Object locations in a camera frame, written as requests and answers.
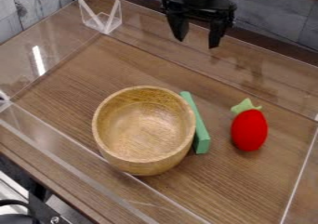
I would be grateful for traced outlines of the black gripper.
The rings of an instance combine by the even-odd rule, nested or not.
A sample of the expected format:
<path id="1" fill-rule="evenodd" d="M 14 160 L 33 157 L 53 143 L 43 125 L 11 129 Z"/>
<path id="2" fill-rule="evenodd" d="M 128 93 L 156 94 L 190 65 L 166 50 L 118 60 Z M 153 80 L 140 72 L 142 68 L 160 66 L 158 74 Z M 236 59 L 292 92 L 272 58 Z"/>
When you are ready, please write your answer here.
<path id="1" fill-rule="evenodd" d="M 184 41 L 189 19 L 210 22 L 209 47 L 220 46 L 226 28 L 233 27 L 237 4 L 230 0 L 161 0 L 174 37 Z"/>

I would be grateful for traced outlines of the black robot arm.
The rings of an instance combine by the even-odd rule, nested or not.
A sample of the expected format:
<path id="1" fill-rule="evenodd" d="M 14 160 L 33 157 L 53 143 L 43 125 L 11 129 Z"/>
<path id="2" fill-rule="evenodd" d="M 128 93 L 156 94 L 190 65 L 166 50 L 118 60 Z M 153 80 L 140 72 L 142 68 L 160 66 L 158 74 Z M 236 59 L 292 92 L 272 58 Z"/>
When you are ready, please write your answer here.
<path id="1" fill-rule="evenodd" d="M 226 30 L 234 26 L 238 6 L 230 0 L 161 0 L 174 37 L 184 41 L 189 32 L 189 21 L 209 23 L 209 48 L 221 44 Z"/>

